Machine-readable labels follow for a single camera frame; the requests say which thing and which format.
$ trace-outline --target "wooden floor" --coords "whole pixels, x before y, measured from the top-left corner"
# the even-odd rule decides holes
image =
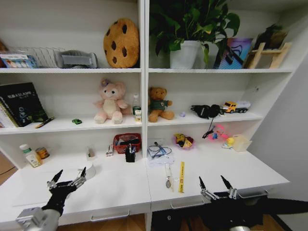
[[[0,153],[0,172],[5,172],[13,165]],[[16,169],[0,175],[0,185],[2,185]],[[193,231],[209,231],[199,217],[191,217]],[[269,215],[263,218],[263,226],[255,226],[253,231],[283,231],[283,228]],[[108,220],[103,222],[85,222],[73,225],[60,226],[57,231],[145,231],[144,215],[133,215],[124,219]],[[186,221],[182,221],[180,231],[189,231]]]

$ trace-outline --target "green sweater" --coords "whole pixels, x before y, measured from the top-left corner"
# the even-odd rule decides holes
[[[168,100],[151,100],[150,108],[152,110],[165,110],[168,107]]]

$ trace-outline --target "yellow ruler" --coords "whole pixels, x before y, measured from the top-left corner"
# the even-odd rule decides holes
[[[185,173],[185,162],[181,161],[180,166],[180,182],[179,182],[179,192],[184,192],[184,173]]]

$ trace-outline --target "red basket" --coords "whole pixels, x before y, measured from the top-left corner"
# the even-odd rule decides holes
[[[116,135],[114,137],[114,148],[116,149],[117,153],[125,154],[125,150],[127,147],[127,144],[116,146],[117,141],[119,140],[129,141],[135,138],[138,138],[140,141],[139,143],[132,144],[131,146],[136,147],[136,152],[138,152],[141,147],[141,135],[139,133],[125,133],[125,134]]]

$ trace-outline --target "black book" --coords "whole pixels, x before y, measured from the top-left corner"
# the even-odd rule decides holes
[[[32,83],[0,85],[0,103],[20,127],[48,119]]]

